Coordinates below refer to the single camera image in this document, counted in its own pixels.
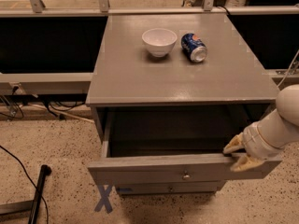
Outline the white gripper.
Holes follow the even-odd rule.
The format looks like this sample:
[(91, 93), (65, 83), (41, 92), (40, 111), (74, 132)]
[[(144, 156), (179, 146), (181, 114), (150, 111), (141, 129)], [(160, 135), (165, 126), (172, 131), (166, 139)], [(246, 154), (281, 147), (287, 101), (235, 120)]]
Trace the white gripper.
[(259, 122), (253, 122), (243, 133), (235, 135), (223, 148), (224, 154), (245, 148), (249, 155), (243, 155), (231, 166), (232, 172), (245, 172), (264, 164), (264, 160), (274, 158), (283, 148), (277, 142), (277, 135)]

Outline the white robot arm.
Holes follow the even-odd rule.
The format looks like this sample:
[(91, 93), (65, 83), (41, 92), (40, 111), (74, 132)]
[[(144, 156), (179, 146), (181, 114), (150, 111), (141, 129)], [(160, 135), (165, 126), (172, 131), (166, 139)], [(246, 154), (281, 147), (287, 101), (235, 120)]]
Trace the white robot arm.
[(276, 157), (285, 146), (299, 141), (299, 85), (278, 93), (276, 108), (263, 119), (247, 126), (223, 149), (224, 154), (241, 148), (246, 154), (231, 166), (233, 172), (244, 172)]

